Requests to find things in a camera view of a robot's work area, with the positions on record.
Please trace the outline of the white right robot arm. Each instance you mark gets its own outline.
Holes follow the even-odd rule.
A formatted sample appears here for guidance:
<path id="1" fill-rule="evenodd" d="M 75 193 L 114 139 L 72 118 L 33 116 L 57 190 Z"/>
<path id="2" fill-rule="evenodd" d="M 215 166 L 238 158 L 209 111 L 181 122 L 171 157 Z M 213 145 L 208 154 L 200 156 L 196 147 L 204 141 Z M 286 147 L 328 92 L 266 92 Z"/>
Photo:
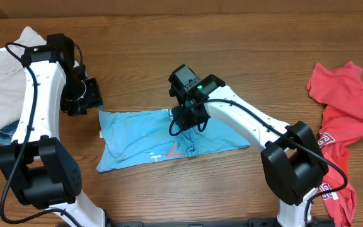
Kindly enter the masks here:
<path id="1" fill-rule="evenodd" d="M 209 119 L 219 120 L 259 150 L 267 185 L 279 198 L 274 218 L 250 218 L 247 226 L 334 226 L 332 219 L 311 215 L 328 165 L 311 128 L 304 122 L 289 125 L 241 99 L 223 80 L 210 74 L 201 79 L 181 65 L 169 76 L 169 94 L 178 101 L 173 125 L 180 132 L 204 131 Z"/>

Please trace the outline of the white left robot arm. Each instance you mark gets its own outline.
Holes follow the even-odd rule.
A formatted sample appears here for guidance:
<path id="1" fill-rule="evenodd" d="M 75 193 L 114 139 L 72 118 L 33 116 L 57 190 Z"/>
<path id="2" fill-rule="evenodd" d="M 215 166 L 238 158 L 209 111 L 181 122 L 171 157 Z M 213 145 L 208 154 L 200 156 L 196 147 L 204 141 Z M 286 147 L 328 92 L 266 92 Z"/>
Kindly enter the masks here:
<path id="1" fill-rule="evenodd" d="M 37 216 L 54 213 L 69 226 L 112 226 L 107 212 L 84 193 L 80 167 L 59 135 L 61 113 L 84 115 L 103 105 L 98 82 L 75 58 L 80 51 L 72 39 L 56 33 L 18 57 L 25 97 L 11 143 L 0 146 L 4 193 L 35 207 Z"/>

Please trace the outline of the light blue t-shirt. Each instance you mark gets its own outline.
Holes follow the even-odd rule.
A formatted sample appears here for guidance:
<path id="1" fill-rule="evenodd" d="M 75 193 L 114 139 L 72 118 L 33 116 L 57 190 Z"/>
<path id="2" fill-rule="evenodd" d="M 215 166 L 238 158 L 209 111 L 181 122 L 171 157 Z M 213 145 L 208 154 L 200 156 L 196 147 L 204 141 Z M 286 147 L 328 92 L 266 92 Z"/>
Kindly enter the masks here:
<path id="1" fill-rule="evenodd" d="M 105 141 L 105 148 L 96 169 L 109 172 L 250 146 L 246 139 L 216 119 L 210 119 L 202 132 L 194 127 L 173 137 L 168 132 L 172 120 L 169 109 L 100 111 L 100 137 Z"/>

